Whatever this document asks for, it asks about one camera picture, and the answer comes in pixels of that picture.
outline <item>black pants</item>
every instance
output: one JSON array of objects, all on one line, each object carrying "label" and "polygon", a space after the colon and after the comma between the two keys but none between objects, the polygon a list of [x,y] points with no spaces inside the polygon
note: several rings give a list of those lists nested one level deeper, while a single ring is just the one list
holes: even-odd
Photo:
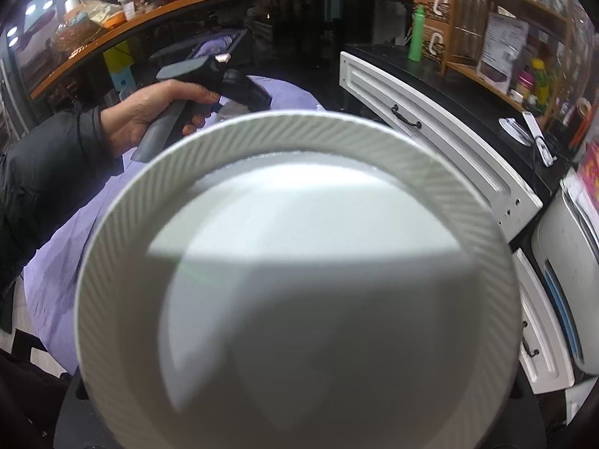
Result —
[{"label": "black pants", "polygon": [[0,449],[49,449],[68,381],[0,349]]}]

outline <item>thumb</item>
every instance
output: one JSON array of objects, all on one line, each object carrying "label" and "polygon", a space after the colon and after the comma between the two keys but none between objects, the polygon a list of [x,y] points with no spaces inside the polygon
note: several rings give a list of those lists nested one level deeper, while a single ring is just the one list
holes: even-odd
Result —
[{"label": "thumb", "polygon": [[164,82],[164,86],[171,101],[182,99],[201,104],[212,104],[216,103],[220,97],[217,92],[208,91],[205,87],[193,82],[169,79]]}]

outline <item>black drawer handle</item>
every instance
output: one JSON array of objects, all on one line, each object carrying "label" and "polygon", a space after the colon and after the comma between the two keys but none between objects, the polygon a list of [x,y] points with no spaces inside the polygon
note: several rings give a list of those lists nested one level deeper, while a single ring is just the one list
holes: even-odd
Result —
[{"label": "black drawer handle", "polygon": [[[524,330],[525,327],[528,327],[528,322],[522,321],[522,329]],[[534,358],[537,354],[540,354],[538,349],[535,349],[534,351],[530,350],[530,346],[524,338],[524,334],[522,334],[522,345],[524,346],[524,351],[526,351],[526,354],[528,354],[531,358]]]},{"label": "black drawer handle", "polygon": [[419,130],[420,128],[422,128],[422,123],[420,123],[420,121],[416,121],[415,123],[410,123],[409,121],[407,121],[407,119],[405,119],[405,116],[403,116],[399,112],[399,106],[397,106],[397,104],[393,105],[393,107],[391,108],[391,112],[393,113],[393,115],[395,115],[396,118],[403,121],[406,125],[413,126],[414,128],[418,128]]}]

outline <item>person's left hand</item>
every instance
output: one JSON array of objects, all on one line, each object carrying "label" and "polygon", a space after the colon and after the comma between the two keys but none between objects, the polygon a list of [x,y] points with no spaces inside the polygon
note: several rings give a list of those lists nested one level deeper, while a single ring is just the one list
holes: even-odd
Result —
[{"label": "person's left hand", "polygon": [[[138,146],[150,123],[178,99],[212,104],[219,100],[219,95],[199,84],[170,79],[140,89],[125,101],[104,109],[100,120],[113,157],[120,157]],[[183,128],[183,134],[191,134],[204,126],[205,118],[194,116],[192,123]]]}]

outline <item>black jacket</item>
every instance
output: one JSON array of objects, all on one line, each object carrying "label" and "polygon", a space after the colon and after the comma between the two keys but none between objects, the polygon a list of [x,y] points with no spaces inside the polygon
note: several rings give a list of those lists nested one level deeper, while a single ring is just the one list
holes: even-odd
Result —
[{"label": "black jacket", "polygon": [[112,175],[98,109],[61,112],[0,157],[0,290]]}]

